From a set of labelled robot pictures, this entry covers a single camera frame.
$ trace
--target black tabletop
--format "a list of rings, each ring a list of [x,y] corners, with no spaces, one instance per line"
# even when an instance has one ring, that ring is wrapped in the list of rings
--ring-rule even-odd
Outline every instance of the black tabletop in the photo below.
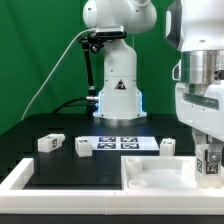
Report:
[[[37,139],[63,133],[63,146],[52,153],[40,153]],[[151,115],[146,123],[131,127],[95,124],[82,114],[37,114],[19,122],[0,136],[0,182],[23,159],[34,158],[35,174],[26,189],[121,189],[122,155],[158,155],[158,151],[94,151],[92,157],[79,158],[75,151],[78,136],[145,136],[176,139],[176,155],[194,155],[191,128],[176,115]],[[215,216],[215,223],[223,223]],[[105,215],[0,215],[0,223],[210,223],[212,216],[105,216]]]

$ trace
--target green backdrop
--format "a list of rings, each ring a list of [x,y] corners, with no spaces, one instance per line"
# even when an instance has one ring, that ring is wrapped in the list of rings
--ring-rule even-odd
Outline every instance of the green backdrop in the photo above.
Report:
[[[70,41],[86,29],[82,9],[86,0],[0,1],[0,134],[21,116]],[[153,0],[158,18],[149,33],[135,35],[138,88],[144,110],[174,114],[171,71],[179,59],[164,40],[165,12],[172,0]],[[132,44],[132,37],[127,42]],[[91,55],[97,88],[103,86],[103,53]],[[69,51],[28,115],[50,113],[67,100],[86,96],[87,77],[78,43]],[[84,112],[73,108],[63,112]]]

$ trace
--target white cube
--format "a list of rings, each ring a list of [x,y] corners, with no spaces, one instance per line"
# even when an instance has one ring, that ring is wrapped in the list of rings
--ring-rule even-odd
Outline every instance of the white cube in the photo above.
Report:
[[[37,141],[38,152],[49,153],[55,149],[58,149],[62,146],[62,142],[65,140],[63,134],[50,134],[39,138]]]
[[[87,137],[75,138],[75,149],[79,157],[92,156],[92,143]]]
[[[164,138],[160,144],[160,156],[173,156],[175,153],[176,140]]]

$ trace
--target warning label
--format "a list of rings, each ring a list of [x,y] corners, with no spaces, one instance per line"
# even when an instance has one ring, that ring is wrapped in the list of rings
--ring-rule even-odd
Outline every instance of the warning label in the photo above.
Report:
[[[122,80],[120,80],[118,82],[117,86],[115,87],[115,89],[126,90],[126,87],[124,85],[124,82]]]

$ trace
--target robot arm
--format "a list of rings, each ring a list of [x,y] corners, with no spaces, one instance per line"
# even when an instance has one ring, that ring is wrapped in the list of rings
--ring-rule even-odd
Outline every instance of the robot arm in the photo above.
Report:
[[[89,28],[123,26],[133,34],[153,28],[156,10],[151,0],[89,0],[83,18]]]
[[[181,51],[173,70],[176,111],[193,127],[196,180],[219,187],[224,146],[224,0],[176,0],[167,10],[166,39]]]
[[[103,40],[104,87],[99,93],[96,122],[126,126],[142,122],[141,92],[136,87],[137,56],[122,38],[124,33],[152,29],[156,10],[150,0],[89,0],[83,10],[86,26]]]

